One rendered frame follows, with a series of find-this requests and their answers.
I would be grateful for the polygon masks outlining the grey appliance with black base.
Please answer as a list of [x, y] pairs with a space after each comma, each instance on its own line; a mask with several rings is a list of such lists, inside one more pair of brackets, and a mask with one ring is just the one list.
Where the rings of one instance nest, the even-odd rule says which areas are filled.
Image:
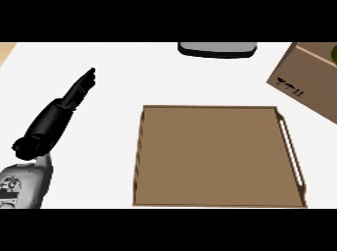
[[188, 56], [237, 59], [250, 58], [257, 50], [256, 42], [179, 42], [178, 51]]

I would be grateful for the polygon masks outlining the brown cardboard box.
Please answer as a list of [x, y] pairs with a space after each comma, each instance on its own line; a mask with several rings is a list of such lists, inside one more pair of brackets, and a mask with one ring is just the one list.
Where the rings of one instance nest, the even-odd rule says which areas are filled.
[[337, 42], [294, 42], [268, 83], [337, 125]]

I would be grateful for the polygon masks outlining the brown wooden tray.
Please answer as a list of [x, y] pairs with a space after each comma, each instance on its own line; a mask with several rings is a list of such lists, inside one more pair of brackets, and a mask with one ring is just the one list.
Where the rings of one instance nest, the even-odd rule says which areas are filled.
[[303, 208], [305, 189], [277, 108], [144, 107], [136, 205]]

